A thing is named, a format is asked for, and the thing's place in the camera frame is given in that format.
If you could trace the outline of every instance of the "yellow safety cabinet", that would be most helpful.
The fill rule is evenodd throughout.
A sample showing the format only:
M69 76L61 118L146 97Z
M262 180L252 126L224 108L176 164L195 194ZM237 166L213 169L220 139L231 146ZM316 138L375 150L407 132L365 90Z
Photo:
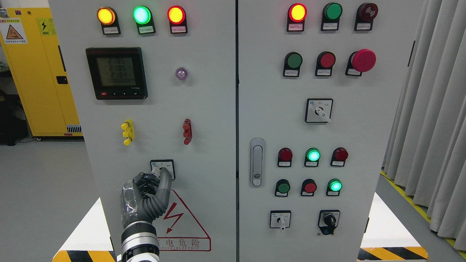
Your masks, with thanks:
M82 136L49 8L9 8L1 44L32 135Z

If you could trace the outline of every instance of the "robotic hand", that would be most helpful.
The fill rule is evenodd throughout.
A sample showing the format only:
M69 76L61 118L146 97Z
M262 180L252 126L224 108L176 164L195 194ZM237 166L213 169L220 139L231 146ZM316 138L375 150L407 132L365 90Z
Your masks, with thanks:
M123 184L121 193L122 262L159 262L160 251L152 222L168 208L171 174L166 168L160 177L139 173Z

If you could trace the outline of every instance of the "lcd display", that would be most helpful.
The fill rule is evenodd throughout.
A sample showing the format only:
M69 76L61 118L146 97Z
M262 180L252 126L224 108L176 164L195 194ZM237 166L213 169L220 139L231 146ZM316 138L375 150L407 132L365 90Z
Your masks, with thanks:
M98 57L96 60L103 87L136 85L131 57Z

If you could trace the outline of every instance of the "digital power meter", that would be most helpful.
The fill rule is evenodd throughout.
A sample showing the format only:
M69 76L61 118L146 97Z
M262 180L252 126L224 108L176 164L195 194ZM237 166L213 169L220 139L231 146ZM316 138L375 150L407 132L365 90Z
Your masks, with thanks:
M98 100L147 98L141 48L87 48L86 56Z

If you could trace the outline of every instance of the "warning sign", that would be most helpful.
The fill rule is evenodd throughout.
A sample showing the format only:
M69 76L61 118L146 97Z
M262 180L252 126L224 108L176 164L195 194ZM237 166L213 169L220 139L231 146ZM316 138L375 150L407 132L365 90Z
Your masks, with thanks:
M209 234L174 190L165 216L154 225L160 251L211 251Z
M57 35L52 18L37 18L37 24L41 35Z
M5 44L27 44L26 33L19 18L0 18L0 33Z

